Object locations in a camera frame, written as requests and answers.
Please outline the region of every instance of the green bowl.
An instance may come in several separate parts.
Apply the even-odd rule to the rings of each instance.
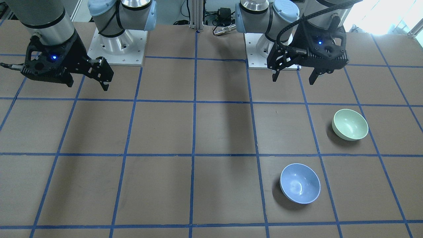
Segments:
[[[335,113],[332,129],[336,135],[347,141],[363,139],[369,132],[369,126],[364,117],[350,109],[341,109]]]

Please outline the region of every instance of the mounting plate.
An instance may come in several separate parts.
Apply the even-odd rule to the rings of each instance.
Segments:
[[[248,68],[249,69],[268,69],[267,59],[261,56],[257,48],[258,39],[261,37],[261,33],[245,33],[245,50],[247,51]],[[292,65],[283,70],[297,70],[301,69],[299,65]]]
[[[99,30],[96,28],[90,48],[88,49],[88,56],[90,58],[97,58],[103,56],[107,59],[109,65],[122,66],[142,66],[144,52],[147,43],[148,31],[143,30],[128,30],[134,37],[134,49],[123,55],[111,55],[104,51],[100,42]]]

